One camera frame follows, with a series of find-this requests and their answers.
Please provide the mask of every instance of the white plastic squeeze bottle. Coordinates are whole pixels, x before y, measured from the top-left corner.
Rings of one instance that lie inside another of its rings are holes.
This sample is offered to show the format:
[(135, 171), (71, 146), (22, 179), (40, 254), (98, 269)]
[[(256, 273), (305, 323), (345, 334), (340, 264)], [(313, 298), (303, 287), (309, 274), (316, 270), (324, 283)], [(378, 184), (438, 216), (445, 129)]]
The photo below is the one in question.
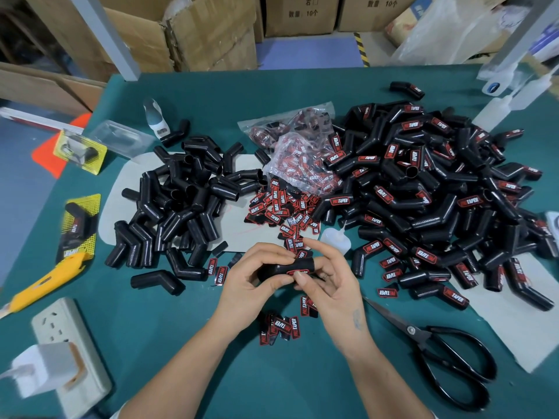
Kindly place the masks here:
[(499, 97), (513, 81), (514, 71), (517, 69), (518, 63), (519, 62), (511, 64), (508, 68), (497, 72), (489, 78), (487, 83), (481, 89), (481, 92), (486, 95), (491, 95), (492, 97)]
[(484, 109), (476, 116), (472, 123), (480, 128), (491, 132), (510, 113), (510, 102), (513, 96), (507, 95), (503, 98), (493, 98)]
[(343, 229), (339, 231), (334, 228), (326, 229), (320, 236), (320, 241), (337, 248), (342, 254), (346, 254), (351, 248), (351, 241), (346, 237)]
[(171, 129), (161, 113), (161, 107), (153, 98), (144, 100), (144, 110), (148, 125), (157, 138), (161, 139), (171, 133)]
[(559, 64), (555, 66), (551, 72), (548, 74), (543, 75), (539, 79), (535, 79), (534, 81), (530, 81), (527, 83), (523, 89), (513, 98), (510, 102), (510, 109), (511, 110), (524, 110), (530, 104), (532, 104), (536, 98), (542, 95), (544, 92), (548, 90), (551, 86), (551, 78), (553, 74), (559, 69)]

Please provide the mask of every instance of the scissors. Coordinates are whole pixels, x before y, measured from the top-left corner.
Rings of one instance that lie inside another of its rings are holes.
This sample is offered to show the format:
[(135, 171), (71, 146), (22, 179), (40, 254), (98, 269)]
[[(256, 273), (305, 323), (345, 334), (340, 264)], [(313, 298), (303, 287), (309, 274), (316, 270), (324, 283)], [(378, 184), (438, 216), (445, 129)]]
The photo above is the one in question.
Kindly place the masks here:
[[(415, 341), (417, 345), (416, 361), (423, 370), (423, 374), (429, 380), (433, 388), (439, 393), (441, 397), (451, 402), (453, 405), (459, 409), (465, 410), (467, 412), (479, 412), (483, 410), (489, 404), (489, 391), (485, 387), (484, 383), (493, 381), (497, 376), (497, 363), (495, 359), (483, 343), (475, 338), (473, 335), (465, 331), (461, 331), (455, 328), (447, 328), (442, 326), (426, 326), (425, 329), (418, 328), (408, 321), (402, 319), (401, 317), (390, 312), (385, 307), (382, 307), (379, 303), (369, 300), (366, 297), (363, 299), (378, 313), (385, 317), (388, 322), (393, 324), (396, 328), (406, 334), (409, 338)], [(452, 349), (444, 340), (439, 337), (439, 334), (449, 334), (454, 336), (460, 336), (465, 338), (467, 341), (472, 343), (479, 351), (483, 354), (485, 358), (485, 370), (480, 373), (477, 372), (472, 366), (470, 366), (466, 360)], [(430, 351), (427, 346), (427, 341), (435, 343), (437, 346), (442, 348), (446, 354), (448, 354), (448, 359), (444, 359), (434, 352)], [(439, 381), (433, 374), (431, 367), (428, 364), (428, 360), (437, 363), (437, 365), (444, 367), (451, 373), (459, 376), (461, 379), (466, 381), (468, 386), (473, 389), (474, 399), (470, 403), (464, 403), (453, 398), (444, 388), (441, 387)]]

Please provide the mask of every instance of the person's right hand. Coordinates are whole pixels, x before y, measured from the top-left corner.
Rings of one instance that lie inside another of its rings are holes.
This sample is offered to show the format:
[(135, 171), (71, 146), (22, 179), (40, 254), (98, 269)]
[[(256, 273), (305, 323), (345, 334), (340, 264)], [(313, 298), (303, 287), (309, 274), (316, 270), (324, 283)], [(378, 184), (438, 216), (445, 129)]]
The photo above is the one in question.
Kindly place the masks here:
[(315, 273), (322, 279), (295, 272), (296, 289), (302, 289), (316, 305), (326, 331), (347, 358), (375, 348), (365, 320), (359, 282), (344, 256), (332, 246), (303, 238), (305, 245), (324, 257), (315, 257)]

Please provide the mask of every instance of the hand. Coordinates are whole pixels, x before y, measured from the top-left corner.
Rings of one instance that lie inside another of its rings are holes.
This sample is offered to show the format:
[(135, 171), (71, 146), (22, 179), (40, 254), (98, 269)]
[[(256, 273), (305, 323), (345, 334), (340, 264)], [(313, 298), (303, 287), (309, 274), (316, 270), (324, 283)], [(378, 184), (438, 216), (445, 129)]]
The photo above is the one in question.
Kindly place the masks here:
[(295, 272), (295, 289), (302, 289), (311, 298), (326, 331), (346, 358), (374, 349), (359, 282), (344, 256), (336, 248), (315, 239), (303, 238), (303, 241), (324, 255), (314, 258), (315, 273), (323, 280)]
[(248, 327), (274, 292), (293, 282), (290, 275), (275, 275), (258, 285), (256, 271), (264, 264), (290, 265), (295, 254), (276, 244), (259, 242), (227, 274), (217, 309), (210, 319), (233, 340)]

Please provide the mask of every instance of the person's left hand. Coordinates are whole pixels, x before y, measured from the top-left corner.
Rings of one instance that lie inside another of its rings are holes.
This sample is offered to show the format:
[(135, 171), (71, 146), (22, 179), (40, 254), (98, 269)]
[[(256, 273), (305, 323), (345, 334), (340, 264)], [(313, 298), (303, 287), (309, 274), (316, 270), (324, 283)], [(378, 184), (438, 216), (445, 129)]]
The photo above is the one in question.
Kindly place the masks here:
[(293, 282), (290, 275), (275, 275), (258, 285), (256, 271), (264, 264), (290, 265), (295, 254), (276, 244), (259, 242), (227, 274), (212, 321), (233, 340), (248, 327), (274, 292)]

